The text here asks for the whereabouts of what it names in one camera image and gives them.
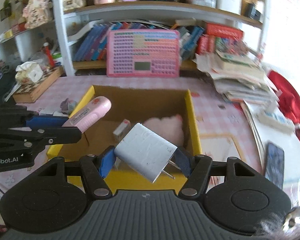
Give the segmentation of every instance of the gray ribbed surface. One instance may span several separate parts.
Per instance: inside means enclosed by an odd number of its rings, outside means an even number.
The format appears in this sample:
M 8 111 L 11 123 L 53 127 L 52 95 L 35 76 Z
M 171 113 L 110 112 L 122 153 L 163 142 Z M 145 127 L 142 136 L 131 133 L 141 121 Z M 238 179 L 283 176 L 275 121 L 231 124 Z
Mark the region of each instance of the gray ribbed surface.
M 95 201 L 76 224 L 49 234 L 9 230 L 1 240 L 257 240 L 214 225 L 194 201 L 172 190 L 120 190 L 109 200 Z

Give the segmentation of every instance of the table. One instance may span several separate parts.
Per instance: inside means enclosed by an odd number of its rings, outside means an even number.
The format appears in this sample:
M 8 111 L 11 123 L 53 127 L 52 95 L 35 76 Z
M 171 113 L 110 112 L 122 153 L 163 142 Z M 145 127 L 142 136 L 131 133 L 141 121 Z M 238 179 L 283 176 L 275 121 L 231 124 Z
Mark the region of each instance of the table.
M 91 85 L 142 89 L 180 89 L 191 91 L 199 134 L 232 134 L 239 143 L 245 161 L 261 172 L 257 146 L 250 126 L 236 105 L 225 103 L 213 86 L 194 78 L 109 78 L 106 76 L 61 77 L 32 104 L 23 104 L 31 111 L 43 108 L 59 110 L 66 98 L 79 101 Z M 47 161 L 46 150 L 35 159 L 32 168 L 0 173 L 0 189 L 5 192 Z

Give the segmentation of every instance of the phone screen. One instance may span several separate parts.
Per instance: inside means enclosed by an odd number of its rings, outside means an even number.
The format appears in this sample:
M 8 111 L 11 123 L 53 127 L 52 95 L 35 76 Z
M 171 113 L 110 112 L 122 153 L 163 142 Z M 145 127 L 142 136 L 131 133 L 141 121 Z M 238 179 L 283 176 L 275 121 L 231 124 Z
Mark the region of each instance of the phone screen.
M 268 143 L 265 177 L 278 188 L 283 188 L 284 151 L 273 143 Z

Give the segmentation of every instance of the yellow box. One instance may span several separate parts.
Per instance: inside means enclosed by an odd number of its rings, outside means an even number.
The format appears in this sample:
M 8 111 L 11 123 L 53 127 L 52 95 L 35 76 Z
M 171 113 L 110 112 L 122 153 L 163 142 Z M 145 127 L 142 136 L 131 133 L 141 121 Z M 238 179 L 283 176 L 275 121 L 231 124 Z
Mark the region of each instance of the yellow box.
M 47 153 L 49 158 L 63 156 L 66 160 L 77 161 L 86 154 L 99 155 L 109 145 L 117 145 L 112 133 L 122 120 L 128 119 L 133 126 L 135 123 L 142 123 L 151 117 L 162 118 L 175 114 L 180 114 L 183 117 L 185 149 L 194 155 L 201 154 L 200 138 L 189 90 L 123 89 L 110 86 L 91 86 L 72 115 L 98 96 L 105 96 L 110 99 L 111 110 L 105 117 L 92 125 L 82 135 L 82 139 L 78 143 L 51 146 Z M 112 169 L 105 178 L 105 182 L 113 193 L 117 189 L 174 189 L 179 192 L 186 182 L 186 178 L 179 170 L 170 165 L 167 165 L 165 170 L 174 175 L 176 179 L 170 179 L 162 174 L 154 183 L 151 183 L 121 162 L 119 170 Z M 79 187 L 82 185 L 80 177 L 77 180 L 72 177 L 71 183 Z

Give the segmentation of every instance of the pink plush toy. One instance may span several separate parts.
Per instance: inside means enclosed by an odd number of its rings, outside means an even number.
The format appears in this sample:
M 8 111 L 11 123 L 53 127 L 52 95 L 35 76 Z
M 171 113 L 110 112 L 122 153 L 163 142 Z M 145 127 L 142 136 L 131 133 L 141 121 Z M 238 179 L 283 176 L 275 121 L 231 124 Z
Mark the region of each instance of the pink plush toy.
M 175 146 L 183 146 L 184 135 L 180 114 L 162 119 L 150 118 L 143 125 Z

